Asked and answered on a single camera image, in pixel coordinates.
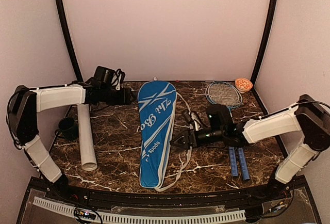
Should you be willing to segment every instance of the bowl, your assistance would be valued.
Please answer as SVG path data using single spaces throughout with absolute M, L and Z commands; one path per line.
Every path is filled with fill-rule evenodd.
M 246 78 L 237 78 L 235 80 L 235 86 L 240 93 L 246 93 L 252 89 L 253 84 Z

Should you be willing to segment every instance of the blue racket handle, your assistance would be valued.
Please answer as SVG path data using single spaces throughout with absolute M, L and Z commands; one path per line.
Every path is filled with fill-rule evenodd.
M 238 151 L 239 164 L 241 165 L 243 180 L 244 181 L 250 180 L 250 174 L 249 174 L 248 166 L 246 164 L 244 151 L 242 148 L 239 148 L 237 151 Z
M 235 148 L 233 147 L 229 147 L 229 159 L 230 159 L 230 169 L 232 171 L 232 176 L 238 177 L 236 154 L 235 154 Z

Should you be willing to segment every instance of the mug handle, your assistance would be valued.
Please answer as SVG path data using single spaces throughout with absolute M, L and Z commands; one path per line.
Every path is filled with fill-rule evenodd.
M 59 136 L 59 135 L 58 135 L 60 132 L 61 132 L 61 130 L 60 130 L 60 129 L 56 129 L 56 130 L 55 130 L 55 137 L 56 137 L 56 138 L 65 139 L 65 137 L 64 137 L 64 136 Z

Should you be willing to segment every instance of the black frame post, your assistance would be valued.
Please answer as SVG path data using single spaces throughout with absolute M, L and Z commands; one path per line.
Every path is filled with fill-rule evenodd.
M 257 55 L 257 59 L 254 65 L 254 69 L 252 72 L 252 76 L 250 81 L 252 82 L 253 85 L 255 85 L 257 81 L 257 77 L 261 68 L 262 60 L 265 55 L 267 43 L 268 43 L 268 38 L 269 34 L 272 28 L 272 23 L 273 23 L 273 18 L 275 14 L 275 8 L 276 8 L 276 1 L 277 0 L 270 0 L 269 1 L 269 7 L 268 7 L 268 13 L 267 13 L 267 18 L 266 18 L 266 23 L 265 23 L 265 28 L 263 29 L 263 34 L 262 34 L 262 39 L 260 43 L 260 48 L 259 52 Z
M 76 54 L 73 49 L 73 44 L 72 44 L 72 40 L 71 40 L 71 36 L 70 36 L 70 32 L 69 32 L 68 23 L 67 23 L 67 18 L 65 17 L 63 0 L 55 0 L 55 1 L 56 1 L 57 11 L 58 11 L 58 16 L 60 18 L 60 23 L 62 26 L 63 36 L 65 39 L 65 43 L 67 45 L 67 49 L 69 52 L 69 57 L 70 57 L 70 61 L 71 61 L 74 73 L 76 75 L 77 80 L 79 82 L 83 82 L 84 81 L 82 78 L 83 76 L 81 74 L 79 64 L 77 61 L 77 57 L 76 57 Z

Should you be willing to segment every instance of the robotic arm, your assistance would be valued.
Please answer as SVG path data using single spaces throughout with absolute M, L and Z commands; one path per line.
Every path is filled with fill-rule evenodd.
M 302 131 L 303 139 L 274 170 L 268 191 L 278 193 L 294 175 L 330 146 L 330 114 L 308 95 L 297 103 L 258 119 L 233 124 L 226 106 L 212 105 L 206 109 L 210 127 L 199 131 L 186 130 L 171 145 L 189 149 L 216 141 L 231 147 L 244 147 L 267 137 Z
M 50 157 L 43 145 L 37 127 L 37 113 L 61 106 L 79 104 L 124 105 L 132 102 L 131 89 L 120 88 L 125 73 L 121 70 L 97 67 L 85 83 L 27 88 L 18 86 L 7 106 L 7 124 L 18 149 L 23 149 L 30 162 L 53 186 L 62 191 L 68 185 L 67 177 Z

